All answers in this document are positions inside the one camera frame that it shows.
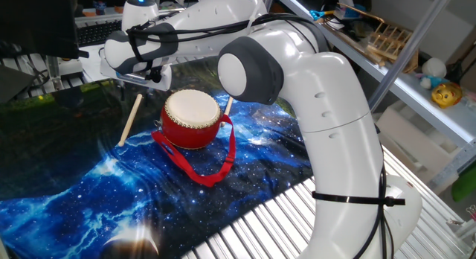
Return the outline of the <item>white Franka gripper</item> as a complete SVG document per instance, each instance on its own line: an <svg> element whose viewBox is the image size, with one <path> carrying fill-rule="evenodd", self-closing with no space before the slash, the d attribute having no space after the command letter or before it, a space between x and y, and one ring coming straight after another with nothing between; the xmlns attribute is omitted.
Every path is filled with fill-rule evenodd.
<svg viewBox="0 0 476 259"><path fill-rule="evenodd" d="M161 69L158 68L158 76L161 79L156 83L153 81L153 79L147 79L147 76L152 76L152 70L146 72L139 72L137 74L119 74L107 63L103 48L99 50L99 57L100 73L104 77L109 77L125 83L131 83L160 91L167 91L170 89L170 85L172 83L172 69L170 65L164 65ZM124 102L125 99L126 89L124 86L120 86L120 101Z"/></svg>

